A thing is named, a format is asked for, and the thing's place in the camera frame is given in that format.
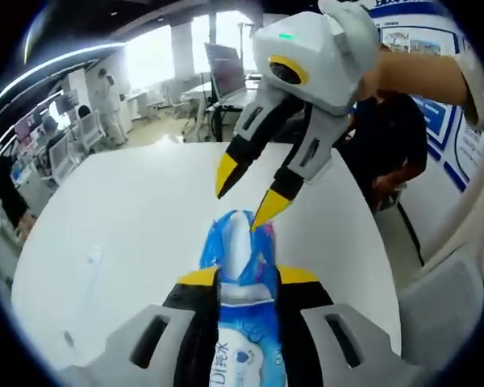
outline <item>yellow ring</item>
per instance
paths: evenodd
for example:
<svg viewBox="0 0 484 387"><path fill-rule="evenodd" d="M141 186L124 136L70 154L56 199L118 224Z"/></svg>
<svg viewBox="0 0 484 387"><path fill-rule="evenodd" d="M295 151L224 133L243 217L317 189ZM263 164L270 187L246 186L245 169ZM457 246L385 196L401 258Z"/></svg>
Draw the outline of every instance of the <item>yellow ring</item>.
<svg viewBox="0 0 484 387"><path fill-rule="evenodd" d="M281 55L271 55L269 57L269 63L279 63L281 65L285 65L291 69L293 69L296 74L298 74L299 80L301 81L300 85L306 85L309 81L309 75L308 73L303 70L303 68L294 62L293 60L287 58L286 56L281 56Z"/></svg>

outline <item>green indicator light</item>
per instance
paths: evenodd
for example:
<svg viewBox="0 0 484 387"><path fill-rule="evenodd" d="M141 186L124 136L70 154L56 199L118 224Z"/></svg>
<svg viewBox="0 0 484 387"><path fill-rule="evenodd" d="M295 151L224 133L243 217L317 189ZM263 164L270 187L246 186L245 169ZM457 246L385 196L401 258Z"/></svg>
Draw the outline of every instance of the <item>green indicator light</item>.
<svg viewBox="0 0 484 387"><path fill-rule="evenodd" d="M280 38L282 38L282 39L288 39L288 40L293 40L294 39L294 36L293 35L289 35L289 34L280 34Z"/></svg>

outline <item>white round table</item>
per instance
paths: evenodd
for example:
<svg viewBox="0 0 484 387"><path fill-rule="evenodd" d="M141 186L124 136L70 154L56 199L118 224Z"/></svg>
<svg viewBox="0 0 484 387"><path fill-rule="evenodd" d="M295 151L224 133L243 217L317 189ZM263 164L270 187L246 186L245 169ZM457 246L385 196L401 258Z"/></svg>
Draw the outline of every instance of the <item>white round table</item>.
<svg viewBox="0 0 484 387"><path fill-rule="evenodd" d="M256 210L290 150L268 145L217 200L216 165L226 146L162 141L102 153L56 191L23 248L12 289L20 326L53 367L87 364L111 332L161 304L180 276L198 269L212 221L232 209ZM335 303L379 325L400 353L382 238L339 153L332 155L331 168L274 219L277 262L313 270Z"/></svg>

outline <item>person in white coat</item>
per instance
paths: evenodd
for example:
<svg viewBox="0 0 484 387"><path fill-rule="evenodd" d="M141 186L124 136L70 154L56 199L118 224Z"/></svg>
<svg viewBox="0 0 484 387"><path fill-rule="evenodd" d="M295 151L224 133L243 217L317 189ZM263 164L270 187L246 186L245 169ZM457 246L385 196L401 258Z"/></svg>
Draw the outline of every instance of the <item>person in white coat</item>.
<svg viewBox="0 0 484 387"><path fill-rule="evenodd" d="M108 137L120 145L128 140L119 117L120 95L115 78L102 68L98 70L100 86L98 87L99 118Z"/></svg>

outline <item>package of wet wipes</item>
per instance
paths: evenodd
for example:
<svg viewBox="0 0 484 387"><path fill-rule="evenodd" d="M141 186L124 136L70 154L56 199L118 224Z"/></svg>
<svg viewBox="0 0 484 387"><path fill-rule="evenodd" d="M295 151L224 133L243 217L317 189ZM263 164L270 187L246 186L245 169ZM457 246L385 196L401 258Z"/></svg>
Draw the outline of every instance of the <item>package of wet wipes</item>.
<svg viewBox="0 0 484 387"><path fill-rule="evenodd" d="M231 211L212 225L200 266L219 266L219 342L210 386L286 385L274 309L277 272L271 224L250 231L253 214Z"/></svg>

